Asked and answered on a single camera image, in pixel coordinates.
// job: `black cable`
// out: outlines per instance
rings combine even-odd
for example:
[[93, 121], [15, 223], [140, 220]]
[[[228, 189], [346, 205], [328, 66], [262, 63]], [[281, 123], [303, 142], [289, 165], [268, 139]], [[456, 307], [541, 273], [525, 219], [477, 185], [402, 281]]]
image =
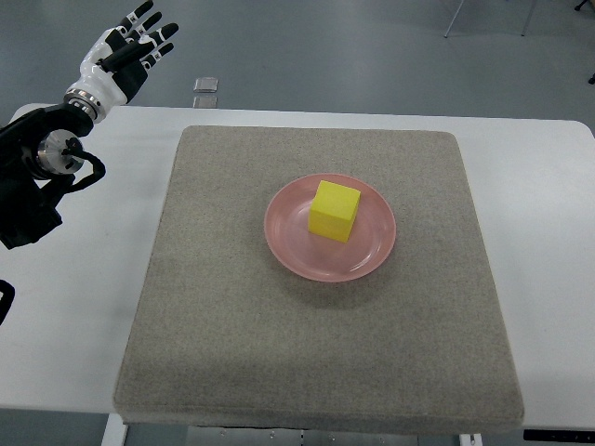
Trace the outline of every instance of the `black cable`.
[[67, 141], [67, 145], [69, 147], [68, 149], [64, 149], [64, 151], [62, 151], [62, 155], [72, 155], [77, 158], [81, 158], [82, 160], [89, 161], [93, 166], [93, 173], [84, 177], [76, 184], [71, 185], [71, 187], [66, 190], [66, 193], [78, 192], [79, 190], [86, 189], [92, 184], [97, 183], [105, 176], [105, 165], [97, 156], [89, 153], [88, 151], [83, 151], [83, 146], [80, 144], [80, 142], [78, 142], [78, 140], [76, 142], [73, 141], [73, 143]]
[[15, 289], [10, 283], [0, 280], [0, 293], [2, 293], [0, 298], [0, 325], [2, 325], [15, 299]]

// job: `gray floor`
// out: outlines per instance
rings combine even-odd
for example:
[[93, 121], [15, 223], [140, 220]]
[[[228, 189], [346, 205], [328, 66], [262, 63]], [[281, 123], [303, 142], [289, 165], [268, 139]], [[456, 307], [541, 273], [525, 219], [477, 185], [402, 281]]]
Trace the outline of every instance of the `gray floor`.
[[[578, 2], [538, 0], [521, 37], [531, 0], [468, 0], [444, 39], [458, 0], [157, 1], [163, 22], [180, 25], [176, 48], [132, 104], [191, 107], [196, 77], [215, 76], [222, 109], [563, 119], [593, 131], [595, 12], [575, 12]], [[139, 3], [4, 0], [0, 125], [21, 105], [61, 101], [102, 31]], [[0, 444], [100, 444], [104, 424], [104, 415], [0, 411]], [[201, 435], [133, 426], [126, 445]], [[484, 440], [521, 443], [521, 432]]]

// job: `pink plate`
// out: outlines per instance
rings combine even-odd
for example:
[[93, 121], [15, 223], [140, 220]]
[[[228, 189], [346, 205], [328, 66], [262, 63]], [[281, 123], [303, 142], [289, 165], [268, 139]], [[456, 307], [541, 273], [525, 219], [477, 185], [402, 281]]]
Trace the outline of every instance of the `pink plate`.
[[[322, 179], [359, 190], [360, 205], [347, 243], [308, 232], [308, 214]], [[389, 256], [397, 225], [389, 204], [353, 177], [316, 174], [297, 179], [272, 198], [264, 217], [272, 253], [290, 270], [319, 282], [346, 282], [378, 268]]]

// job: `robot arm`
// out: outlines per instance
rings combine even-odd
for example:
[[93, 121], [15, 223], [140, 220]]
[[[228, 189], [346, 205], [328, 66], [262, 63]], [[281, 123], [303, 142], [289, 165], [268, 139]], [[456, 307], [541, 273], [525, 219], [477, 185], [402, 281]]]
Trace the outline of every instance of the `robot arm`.
[[[117, 106], [139, 92], [149, 70], [173, 45], [178, 25], [148, 30], [162, 17], [143, 3], [105, 31], [81, 63], [81, 77], [60, 105], [31, 111], [0, 128], [0, 240], [8, 248], [35, 243], [61, 224], [56, 206], [66, 193], [82, 190], [105, 174], [101, 161], [83, 150], [89, 134]], [[74, 184], [88, 161], [93, 173]], [[49, 180], [39, 187], [36, 180]]]

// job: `chair leg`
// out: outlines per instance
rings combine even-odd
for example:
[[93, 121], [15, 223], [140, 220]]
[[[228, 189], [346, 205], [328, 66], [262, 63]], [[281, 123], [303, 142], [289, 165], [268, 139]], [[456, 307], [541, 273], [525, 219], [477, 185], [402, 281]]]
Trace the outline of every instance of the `chair leg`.
[[450, 22], [450, 25], [448, 26], [448, 29], [446, 30], [446, 34], [444, 35], [444, 38], [448, 37], [448, 34], [450, 33], [451, 28], [453, 27], [453, 24], [455, 23], [456, 20], [456, 16], [458, 16], [458, 13], [460, 12], [461, 8], [463, 7], [463, 4], [465, 3], [465, 0], [461, 0], [461, 4], [458, 6], [458, 8], [456, 9], [456, 13], [453, 16], [453, 20]]
[[536, 4], [537, 4], [537, 0], [533, 0], [533, 3], [531, 4], [531, 9], [529, 9], [529, 15], [527, 16], [527, 20], [524, 22], [524, 26], [522, 27], [521, 35], [523, 37], [524, 37], [525, 33], [527, 32], [527, 28], [529, 28], [529, 22], [531, 21], [531, 18], [533, 17], [533, 11], [536, 8]]
[[588, 0], [583, 0], [582, 2], [580, 2], [580, 5], [575, 7], [575, 11], [580, 11], [580, 8], [583, 7], [583, 5], [586, 4], [586, 2], [588, 2]]

